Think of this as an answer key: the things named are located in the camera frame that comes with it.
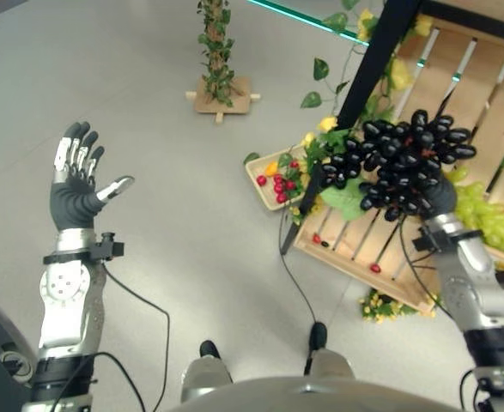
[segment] robotic arm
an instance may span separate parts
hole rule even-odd
[[[474,375],[490,399],[482,411],[504,411],[504,292],[481,234],[467,230],[452,213],[455,191],[443,180],[429,193],[434,213],[426,216],[416,246],[434,247],[435,266],[447,310],[464,334],[476,363]]]
[[[73,124],[55,156],[50,209],[59,232],[55,252],[44,258],[39,292],[46,313],[31,401],[24,412],[50,412],[59,398],[63,411],[91,410],[88,388],[104,320],[102,261],[124,252],[123,244],[113,241],[114,233],[103,233],[96,243],[94,217],[134,179],[124,176],[95,192],[94,173],[104,149],[98,147],[89,155],[98,138],[89,129],[87,122]],[[77,369],[80,372],[66,385]]]

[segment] yellow fruit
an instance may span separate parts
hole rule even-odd
[[[272,178],[277,171],[278,171],[278,162],[273,161],[265,168],[264,175],[267,176],[268,178]]]

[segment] wooden crate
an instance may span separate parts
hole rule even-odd
[[[486,188],[496,176],[504,159],[504,41],[479,38],[468,29],[435,22],[428,38],[410,38],[398,50],[415,82],[410,91],[394,100],[395,120],[410,121],[415,109],[430,115],[450,94],[445,113],[455,118],[456,127],[474,130],[472,144],[478,155],[467,161],[470,174],[464,184],[482,181]],[[504,203],[504,168],[491,185],[487,198]],[[418,237],[419,221],[406,220],[405,247],[413,258],[412,240]],[[318,233],[329,247],[313,243]],[[383,212],[368,211],[362,218],[345,222],[336,210],[324,209],[303,222],[295,246],[343,272],[401,300],[422,312],[432,303],[406,264],[397,224],[383,219]],[[489,249],[498,260],[504,253]],[[378,263],[381,273],[369,266]],[[418,270],[427,287],[437,293],[439,285],[433,270]]]

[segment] cable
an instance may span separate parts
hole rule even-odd
[[[418,262],[421,262],[422,260],[429,259],[429,258],[431,258],[434,255],[434,252],[435,251],[430,251],[427,255],[422,256],[422,257],[420,257],[420,258],[418,258],[416,260],[412,260],[412,263],[416,264]]]
[[[464,376],[461,377],[461,380],[459,381],[459,404],[461,405],[461,409],[465,410],[465,403],[464,403],[464,385],[465,385],[465,380],[473,373],[473,369],[470,369],[466,373],[464,373]]]
[[[150,300],[146,300],[140,294],[138,294],[137,292],[134,292],[133,290],[131,290],[130,288],[128,288],[127,286],[125,286],[121,281],[119,281],[116,277],[114,277],[114,275],[111,272],[108,271],[108,269],[106,268],[106,266],[104,266],[104,268],[105,268],[106,274],[108,275],[108,277],[110,277],[112,279],[112,281],[114,283],[116,283],[118,286],[120,286],[128,294],[131,294],[133,297],[139,299],[142,303],[145,303],[145,304],[151,306],[152,308],[156,309],[158,312],[162,313],[166,317],[166,319],[167,319],[166,358],[165,358],[166,361],[164,362],[164,382],[162,384],[162,390],[161,390],[160,397],[158,398],[158,401],[156,402],[155,407],[152,409],[152,412],[156,412],[156,410],[160,406],[160,403],[162,402],[162,399],[164,398],[164,395],[166,394],[167,358],[169,356],[169,335],[170,335],[170,330],[171,330],[171,325],[172,325],[172,319],[171,319],[168,311],[165,311],[161,307],[155,305]]]
[[[430,270],[437,270],[437,268],[433,267],[433,266],[423,266],[421,264],[415,264],[414,267],[416,269],[430,269]]]
[[[280,226],[278,228],[278,253],[280,254],[280,259],[282,260],[282,264],[284,265],[284,269],[288,272],[288,275],[292,282],[294,283],[295,287],[297,290],[300,291],[301,296],[303,297],[303,300],[305,303],[307,303],[307,307],[309,308],[309,312],[311,313],[311,317],[313,318],[313,322],[316,323],[317,317],[314,316],[314,310],[313,307],[311,306],[311,302],[309,302],[309,299],[305,296],[305,293],[303,292],[303,289],[301,289],[300,284],[295,280],[294,275],[292,274],[291,270],[289,269],[288,265],[286,264],[286,259],[284,258],[284,255],[282,254],[282,224],[284,222],[284,215],[286,214],[288,205],[284,206],[284,209],[282,210],[282,216],[280,217]]]
[[[422,279],[420,279],[420,276],[417,274],[416,268],[414,267],[414,264],[410,261],[410,256],[408,256],[408,252],[406,251],[406,246],[404,245],[404,235],[403,235],[403,225],[404,225],[404,219],[400,221],[398,225],[398,236],[400,237],[400,245],[403,248],[403,254],[404,258],[406,259],[406,262],[410,266],[410,269],[412,270],[412,273],[414,274],[414,277],[418,281],[420,285],[422,285],[423,290],[425,293],[428,295],[429,298],[450,318],[452,319],[452,315],[450,314],[449,311],[447,311],[442,305],[437,301],[437,299],[434,298],[434,296],[429,292],[429,289],[425,286],[425,283],[422,282]]]
[[[481,387],[477,385],[477,388],[475,389],[475,395],[473,395],[473,410],[474,412],[477,412],[477,397],[478,397],[478,392],[481,390]]]
[[[78,373],[80,373],[82,371],[82,369],[84,367],[86,367],[90,361],[94,360],[95,358],[97,358],[99,356],[106,356],[107,358],[109,358],[111,361],[113,361],[116,364],[116,366],[120,369],[120,371],[124,375],[125,379],[130,384],[131,389],[133,390],[133,393],[135,393],[135,396],[137,397],[137,401],[139,401],[139,406],[141,407],[141,411],[146,412],[145,404],[143,403],[143,398],[141,397],[139,390],[137,389],[137,387],[133,383],[133,380],[131,380],[130,375],[127,373],[127,371],[125,370],[122,363],[120,363],[120,361],[118,359],[116,359],[116,357],[113,354],[109,354],[108,352],[97,352],[95,354],[91,354],[88,358],[86,358],[84,360],[84,362],[82,362],[80,364],[79,367],[76,368],[76,370],[70,375],[70,377],[67,379],[66,383],[64,384],[63,388],[59,392],[59,396],[57,397],[57,399],[55,399],[55,402],[53,403],[53,406],[51,407],[50,412],[55,412],[55,408],[57,407],[58,403],[61,402],[61,399],[63,398],[63,394],[66,392],[66,389],[69,387],[70,383],[72,383],[72,381],[78,375]]]

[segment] wooden tray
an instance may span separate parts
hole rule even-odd
[[[273,161],[278,161],[280,155],[288,153],[288,151],[292,156],[298,159],[302,159],[303,157],[305,157],[305,149],[303,148],[303,146],[295,146],[292,149],[287,148],[285,150],[281,150],[280,152],[276,152],[274,154],[270,154],[265,157],[260,157],[255,161],[249,161],[248,163],[246,163],[246,171],[248,173],[248,176],[250,176],[253,186],[258,191],[261,200],[263,200],[263,203],[265,204],[268,210],[279,210],[283,208],[284,204],[286,203],[278,203],[276,201],[276,193],[272,190],[271,178],[267,178],[268,179],[267,184],[264,186],[258,185],[256,178],[259,175],[264,174],[265,168],[270,163],[272,163]],[[304,193],[301,193],[298,197],[294,197],[292,200],[290,200],[290,203],[294,203],[298,200],[301,200],[303,198],[303,194]]]

